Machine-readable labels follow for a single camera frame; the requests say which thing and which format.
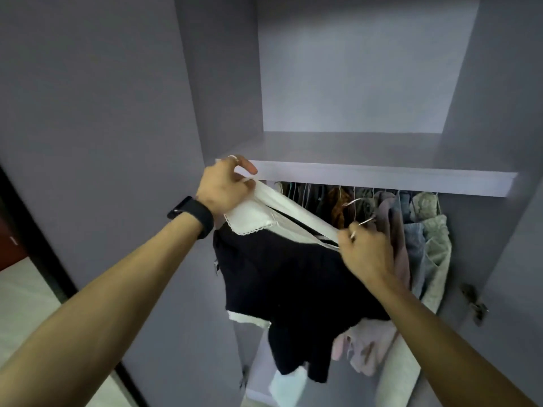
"forearm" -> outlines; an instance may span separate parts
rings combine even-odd
[[[181,214],[61,306],[0,371],[0,405],[85,405],[201,229],[196,218]]]
[[[394,276],[370,286],[445,407],[535,404]]]

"black sweater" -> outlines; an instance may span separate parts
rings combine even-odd
[[[267,230],[237,235],[227,224],[213,244],[227,310],[271,322],[268,339],[281,374],[308,362],[308,377],[325,383],[339,334],[362,318],[390,319],[336,251]]]

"person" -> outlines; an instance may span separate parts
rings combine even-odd
[[[234,172],[237,165],[257,173],[242,156],[204,170],[196,199],[214,217],[241,203],[255,186]],[[86,405],[201,231],[195,217],[180,214],[59,307],[0,371],[0,406]],[[394,277],[392,249],[383,234],[353,223],[338,237],[345,265],[381,302],[445,407],[535,405]]]

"black watch band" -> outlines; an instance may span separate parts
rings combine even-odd
[[[193,215],[204,226],[204,229],[198,236],[198,239],[207,237],[211,230],[213,230],[213,226],[215,224],[213,214],[211,214],[209,209],[198,200],[195,200],[190,196],[185,197],[183,201],[181,201],[173,208],[172,211],[168,213],[168,218],[173,220],[182,212],[187,212],[190,215]]]

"person's left hand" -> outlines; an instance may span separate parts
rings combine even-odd
[[[255,182],[250,179],[241,182],[241,174],[234,172],[241,166],[251,174],[256,174],[256,167],[243,156],[223,158],[211,167],[204,169],[196,199],[205,205],[217,217],[227,213],[240,204],[254,190]]]

